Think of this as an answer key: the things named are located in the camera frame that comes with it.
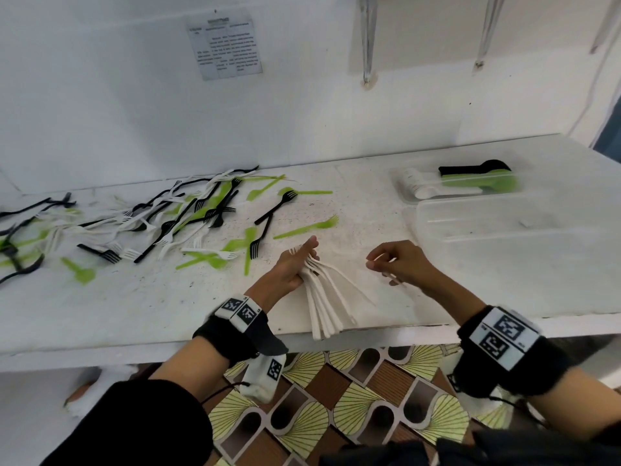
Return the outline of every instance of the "paper notice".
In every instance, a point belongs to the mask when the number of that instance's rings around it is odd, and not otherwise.
[[[263,72],[252,20],[210,20],[188,27],[188,34],[204,80]]]

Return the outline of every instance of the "white table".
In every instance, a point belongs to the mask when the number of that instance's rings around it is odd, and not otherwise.
[[[389,287],[384,278],[364,268],[364,257],[382,241],[412,238],[403,219],[403,211],[411,205],[400,200],[389,178],[390,169],[412,158],[432,160],[442,153],[465,154],[473,150],[482,154],[510,150],[539,176],[570,176],[577,180],[596,176],[600,183],[621,189],[621,164],[559,135],[290,166],[262,170],[262,174],[286,173],[295,182],[279,183],[252,203],[245,202],[248,191],[265,182],[245,183],[233,204],[237,214],[227,217],[225,226],[211,232],[205,242],[221,247],[230,239],[241,238],[254,219],[279,201],[276,191],[282,186],[331,189],[332,195],[300,195],[283,206],[275,214],[269,234],[338,214],[338,226],[317,231],[318,251],[322,258],[332,260],[362,284],[377,307],[360,303],[357,327],[314,342],[309,333],[306,295],[296,291],[270,313],[274,333],[296,352],[457,342],[454,323],[435,302],[413,288],[408,296],[402,289]],[[74,197],[81,209],[87,210],[113,194],[137,203],[172,182],[81,190],[74,192]],[[37,199],[39,196],[28,196],[20,203],[4,203],[4,207]],[[97,278],[86,286],[74,282],[57,255],[36,273],[15,278],[0,288],[0,371],[165,360],[190,339],[214,305],[243,292],[275,263],[281,251],[305,238],[266,239],[248,277],[243,276],[243,258],[222,270],[203,263],[175,270],[176,265],[187,260],[176,250],[162,261],[156,261],[157,253],[153,252],[140,265],[130,261],[106,265],[67,243],[62,250],[68,249],[70,256],[82,263],[91,263]],[[535,320],[549,337],[621,332],[618,311],[594,314],[585,307],[580,314],[567,314],[558,307],[553,313],[531,314],[528,307],[515,308]]]

